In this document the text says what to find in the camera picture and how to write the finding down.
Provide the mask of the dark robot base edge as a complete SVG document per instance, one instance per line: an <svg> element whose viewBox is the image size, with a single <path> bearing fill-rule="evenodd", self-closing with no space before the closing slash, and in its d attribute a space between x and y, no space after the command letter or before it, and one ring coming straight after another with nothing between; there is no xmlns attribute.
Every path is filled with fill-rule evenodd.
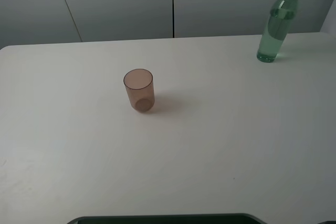
<svg viewBox="0 0 336 224"><path fill-rule="evenodd" d="M79 217L70 223L110 224L185 224L185 223L264 223L249 214L197 214L151 216L92 216Z"/></svg>

